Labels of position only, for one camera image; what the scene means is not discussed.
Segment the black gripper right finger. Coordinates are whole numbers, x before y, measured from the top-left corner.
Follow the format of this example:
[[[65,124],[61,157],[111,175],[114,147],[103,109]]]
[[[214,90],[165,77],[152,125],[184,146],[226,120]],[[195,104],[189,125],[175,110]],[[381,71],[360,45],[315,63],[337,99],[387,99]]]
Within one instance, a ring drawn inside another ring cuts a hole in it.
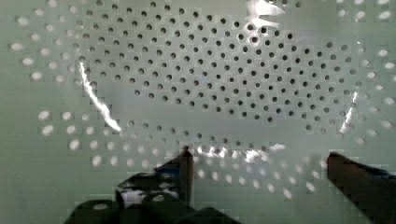
[[[395,224],[395,175],[331,152],[327,178],[374,224]]]

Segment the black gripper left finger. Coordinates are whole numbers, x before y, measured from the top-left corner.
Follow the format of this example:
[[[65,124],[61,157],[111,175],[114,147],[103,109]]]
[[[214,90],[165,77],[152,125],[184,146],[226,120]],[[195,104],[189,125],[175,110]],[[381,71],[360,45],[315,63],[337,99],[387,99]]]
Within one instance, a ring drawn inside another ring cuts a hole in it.
[[[189,146],[184,146],[178,156],[154,169],[156,174],[175,175],[178,178],[178,197],[186,204],[191,203],[193,183],[193,156],[189,149]]]

